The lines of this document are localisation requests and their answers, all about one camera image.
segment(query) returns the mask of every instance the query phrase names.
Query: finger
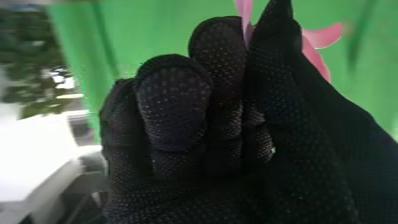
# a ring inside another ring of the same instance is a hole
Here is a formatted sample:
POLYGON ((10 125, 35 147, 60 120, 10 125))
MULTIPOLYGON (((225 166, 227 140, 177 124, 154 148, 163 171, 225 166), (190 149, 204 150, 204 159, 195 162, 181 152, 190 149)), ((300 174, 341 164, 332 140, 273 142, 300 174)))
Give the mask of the finger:
POLYGON ((241 162, 241 79, 245 43, 238 17, 206 20, 190 39, 190 57, 213 80, 208 112, 208 174, 224 176, 240 170, 241 162))
POLYGON ((206 71, 183 56, 160 56, 142 65, 137 79, 154 175, 161 179, 199 178, 204 171, 204 117, 211 94, 206 71))
POLYGON ((131 190, 153 175, 147 137, 131 86, 133 79, 117 81, 99 113, 103 156, 113 193, 131 190))
MULTIPOLYGON (((296 76, 305 74, 298 74, 302 71, 291 67, 302 39, 300 27, 291 19, 289 1, 270 1, 254 37, 247 59, 247 86, 264 114, 275 145, 270 178, 284 192, 295 192, 289 203, 309 204, 309 210, 316 210, 307 202, 318 200, 321 204, 328 204, 332 201, 341 205, 334 207, 337 213, 332 222, 344 220, 344 223, 357 223, 339 158, 295 82, 296 76)), ((323 217, 330 216, 327 209, 320 213, 323 217)))

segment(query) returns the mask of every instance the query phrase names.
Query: gloved hand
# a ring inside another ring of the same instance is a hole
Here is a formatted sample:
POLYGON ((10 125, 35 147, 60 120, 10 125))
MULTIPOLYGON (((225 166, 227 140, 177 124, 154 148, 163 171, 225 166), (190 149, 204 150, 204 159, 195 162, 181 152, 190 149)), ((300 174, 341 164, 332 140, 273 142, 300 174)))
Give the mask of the gloved hand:
POLYGON ((396 143, 305 60, 291 15, 272 0, 248 52, 240 19, 204 21, 190 58, 115 83, 108 223, 398 223, 396 143))

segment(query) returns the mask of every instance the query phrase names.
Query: green screen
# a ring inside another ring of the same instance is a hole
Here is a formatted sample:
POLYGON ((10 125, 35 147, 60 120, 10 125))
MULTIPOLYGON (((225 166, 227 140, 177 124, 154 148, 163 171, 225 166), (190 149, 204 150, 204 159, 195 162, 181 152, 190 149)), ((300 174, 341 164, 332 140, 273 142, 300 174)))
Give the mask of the green screen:
MULTIPOLYGON (((254 22, 268 0, 254 1, 254 22)), ((355 31, 368 0, 296 0, 295 18, 304 29, 343 22, 355 31)), ((398 2, 378 1, 362 31, 355 71, 348 69, 350 36, 321 49, 332 85, 375 116, 394 134, 398 112, 398 2)), ((199 22, 236 15, 232 0, 105 0, 48 7, 65 59, 97 113, 117 78, 133 77, 145 60, 169 53, 186 55, 186 44, 199 22)), ((97 117, 92 116, 97 130, 97 117)))

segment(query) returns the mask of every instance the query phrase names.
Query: dark green leaf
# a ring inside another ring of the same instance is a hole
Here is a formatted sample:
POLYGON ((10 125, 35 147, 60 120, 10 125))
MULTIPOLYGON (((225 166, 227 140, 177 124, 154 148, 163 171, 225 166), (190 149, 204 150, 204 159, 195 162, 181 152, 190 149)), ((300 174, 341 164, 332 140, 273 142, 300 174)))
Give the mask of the dark green leaf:
POLYGON ((23 107, 19 119, 25 119, 41 114, 42 109, 32 104, 23 107))

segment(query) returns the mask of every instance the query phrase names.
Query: pink flower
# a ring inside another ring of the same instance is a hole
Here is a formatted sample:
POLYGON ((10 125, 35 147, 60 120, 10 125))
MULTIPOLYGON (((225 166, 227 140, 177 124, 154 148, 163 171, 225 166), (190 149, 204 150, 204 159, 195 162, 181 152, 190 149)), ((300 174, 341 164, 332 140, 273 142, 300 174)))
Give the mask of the pink flower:
MULTIPOLYGON (((248 45, 252 35, 252 0, 234 0, 238 15, 241 17, 245 43, 248 45)), ((302 30, 302 53, 312 63, 325 80, 330 82, 330 71, 316 49, 327 48, 341 39, 341 23, 321 30, 302 30)))

